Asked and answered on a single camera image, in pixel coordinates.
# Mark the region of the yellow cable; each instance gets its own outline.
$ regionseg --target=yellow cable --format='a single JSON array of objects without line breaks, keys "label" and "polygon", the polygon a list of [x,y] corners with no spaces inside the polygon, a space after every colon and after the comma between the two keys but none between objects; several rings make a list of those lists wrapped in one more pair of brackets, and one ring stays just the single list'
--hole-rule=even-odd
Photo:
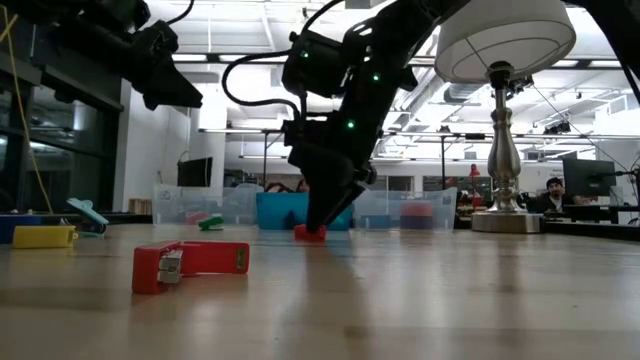
[{"label": "yellow cable", "polygon": [[9,30],[11,30],[11,28],[13,27],[13,24],[15,24],[16,20],[18,20],[18,15],[14,14],[13,17],[11,18],[11,21],[9,21],[9,24],[7,25],[7,28],[4,29],[2,34],[0,34],[0,44],[4,41],[4,38],[7,37],[7,35],[9,34]]},{"label": "yellow cable", "polygon": [[40,185],[40,190],[42,191],[42,196],[44,200],[47,202],[47,208],[49,208],[49,213],[53,215],[53,208],[51,208],[51,202],[49,201],[49,196],[47,195],[47,191],[44,189],[44,184],[42,183],[42,178],[40,177],[40,171],[38,171],[38,163],[36,162],[35,154],[33,153],[33,149],[31,149],[31,139],[29,138],[29,125],[27,125],[27,117],[24,114],[24,106],[22,105],[22,96],[20,94],[20,84],[18,80],[18,72],[16,71],[16,60],[13,56],[13,43],[11,41],[11,28],[13,24],[15,24],[15,20],[18,18],[18,15],[14,15],[13,19],[9,21],[9,12],[6,7],[2,7],[4,10],[4,23],[7,25],[2,35],[0,35],[0,43],[4,40],[4,36],[6,33],[6,37],[9,40],[9,58],[11,59],[11,70],[13,71],[13,82],[16,87],[16,95],[18,97],[18,108],[20,109],[20,118],[22,118],[22,125],[24,126],[24,138],[27,141],[29,146],[29,155],[31,157],[31,161],[33,162],[33,169],[36,172],[36,177],[38,178],[38,184]]}]

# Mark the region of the silver lamp base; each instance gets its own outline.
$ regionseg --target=silver lamp base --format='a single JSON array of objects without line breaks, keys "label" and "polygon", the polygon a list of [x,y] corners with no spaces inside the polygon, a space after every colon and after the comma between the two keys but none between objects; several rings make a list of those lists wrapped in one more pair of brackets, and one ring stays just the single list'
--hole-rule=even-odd
[{"label": "silver lamp base", "polygon": [[542,215],[526,212],[480,212],[472,215],[471,229],[491,233],[537,234],[541,231],[541,220]]}]

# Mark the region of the yellow object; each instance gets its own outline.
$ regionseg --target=yellow object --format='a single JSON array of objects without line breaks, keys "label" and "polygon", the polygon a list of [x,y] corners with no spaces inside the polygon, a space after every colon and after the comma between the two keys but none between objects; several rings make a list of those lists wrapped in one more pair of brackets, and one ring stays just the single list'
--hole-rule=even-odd
[{"label": "yellow object", "polygon": [[75,226],[16,226],[14,249],[68,248],[78,238]]}]

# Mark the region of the red object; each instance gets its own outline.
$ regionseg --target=red object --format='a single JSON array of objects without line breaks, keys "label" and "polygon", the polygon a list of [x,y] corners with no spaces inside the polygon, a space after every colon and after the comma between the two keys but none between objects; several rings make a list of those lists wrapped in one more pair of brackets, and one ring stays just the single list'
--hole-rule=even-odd
[{"label": "red object", "polygon": [[249,270],[249,244],[206,241],[165,241],[139,246],[133,253],[131,289],[136,294],[159,294],[168,284],[158,282],[161,257],[182,250],[180,274],[246,274]]},{"label": "red object", "polygon": [[296,240],[325,241],[327,239],[327,227],[320,226],[315,233],[307,232],[307,225],[296,225],[293,229]]},{"label": "red object", "polygon": [[476,176],[480,176],[480,171],[476,164],[471,164],[471,172],[469,173],[471,176],[471,206],[473,207],[473,211],[476,211],[476,206],[484,205],[484,199],[476,197]]},{"label": "red object", "polygon": [[480,176],[480,171],[478,170],[476,164],[471,164],[471,172],[469,173],[469,176]]},{"label": "red object", "polygon": [[200,221],[207,220],[209,215],[205,212],[187,213],[185,223],[187,225],[198,225]]},{"label": "red object", "polygon": [[401,216],[432,216],[433,215],[433,207],[431,204],[420,203],[417,204],[403,204],[402,208],[400,208]]}]

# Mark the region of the green object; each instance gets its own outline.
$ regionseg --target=green object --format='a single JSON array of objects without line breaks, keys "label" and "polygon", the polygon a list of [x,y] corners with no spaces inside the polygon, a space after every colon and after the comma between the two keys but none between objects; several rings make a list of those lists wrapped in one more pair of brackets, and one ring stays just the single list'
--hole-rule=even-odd
[{"label": "green object", "polygon": [[76,231],[76,233],[78,234],[78,238],[100,238],[100,239],[104,239],[104,234],[98,234],[98,233],[92,233],[92,232],[88,232],[88,231]]},{"label": "green object", "polygon": [[212,216],[207,220],[200,221],[198,226],[200,226],[200,231],[222,230],[223,223],[222,216]]}]

